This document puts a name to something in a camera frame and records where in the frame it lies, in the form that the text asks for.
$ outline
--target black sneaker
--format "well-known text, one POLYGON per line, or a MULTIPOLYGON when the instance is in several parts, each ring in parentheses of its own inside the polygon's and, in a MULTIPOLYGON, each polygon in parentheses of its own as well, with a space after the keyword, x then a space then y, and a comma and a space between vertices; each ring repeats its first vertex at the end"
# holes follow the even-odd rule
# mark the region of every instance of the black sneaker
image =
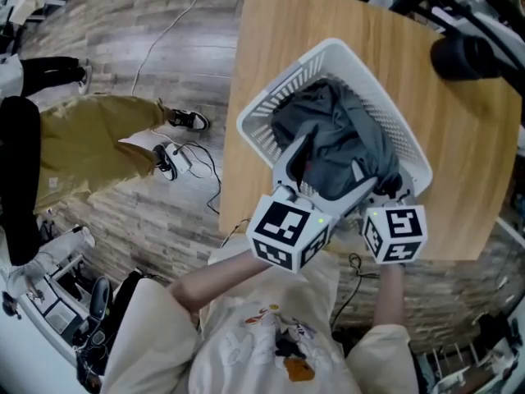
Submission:
POLYGON ((184 109, 172 109, 172 111, 176 117, 169 123, 174 127, 183 126, 192 131, 204 131, 210 127, 210 121, 203 114, 184 109))
POLYGON ((155 167, 160 169, 168 181, 174 181, 177 178, 177 169, 175 168, 175 165, 171 161, 170 157, 167 155, 164 146, 158 144, 153 148, 153 152, 157 154, 157 159, 159 159, 157 160, 157 165, 155 165, 155 167))

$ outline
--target khaki pants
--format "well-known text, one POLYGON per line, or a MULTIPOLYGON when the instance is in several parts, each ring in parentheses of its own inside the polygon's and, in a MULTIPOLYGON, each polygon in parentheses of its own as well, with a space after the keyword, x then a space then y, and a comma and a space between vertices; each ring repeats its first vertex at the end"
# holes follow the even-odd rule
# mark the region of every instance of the khaki pants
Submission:
POLYGON ((40 178, 34 211, 137 176, 151 175, 149 150, 119 140, 166 121, 159 103, 128 96, 90 95, 42 112, 40 178))

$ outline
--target wrist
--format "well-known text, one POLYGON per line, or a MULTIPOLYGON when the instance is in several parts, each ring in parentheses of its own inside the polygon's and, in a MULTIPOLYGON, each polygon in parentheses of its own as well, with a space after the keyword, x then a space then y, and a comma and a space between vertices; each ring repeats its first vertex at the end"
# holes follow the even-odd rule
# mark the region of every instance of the wrist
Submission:
POLYGON ((260 272, 272 266, 266 261, 262 261, 259 257, 253 255, 252 250, 247 250, 244 253, 239 254, 239 256, 249 270, 260 272))
POLYGON ((406 266, 404 265, 404 263, 382 264, 381 274, 383 273, 404 274, 405 267, 406 266))

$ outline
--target gray cloth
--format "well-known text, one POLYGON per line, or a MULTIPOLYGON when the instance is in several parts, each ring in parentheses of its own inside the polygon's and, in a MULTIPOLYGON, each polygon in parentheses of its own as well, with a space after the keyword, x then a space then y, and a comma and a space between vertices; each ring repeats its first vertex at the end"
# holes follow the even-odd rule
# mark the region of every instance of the gray cloth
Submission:
POLYGON ((378 177, 377 189, 386 190, 398 176, 390 137, 357 95, 335 80, 318 80, 288 97, 275 110, 272 129, 283 150, 303 135, 313 136, 303 179, 325 199, 339 199, 355 187, 354 159, 366 178, 378 177))

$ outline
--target black jacket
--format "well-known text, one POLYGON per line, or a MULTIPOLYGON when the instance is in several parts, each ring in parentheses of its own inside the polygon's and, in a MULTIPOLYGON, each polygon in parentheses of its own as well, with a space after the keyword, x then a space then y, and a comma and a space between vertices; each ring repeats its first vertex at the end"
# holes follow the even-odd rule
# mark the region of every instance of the black jacket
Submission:
POLYGON ((22 97, 0 101, 0 202, 12 265, 31 261, 40 234, 33 215, 40 173, 40 113, 22 97))

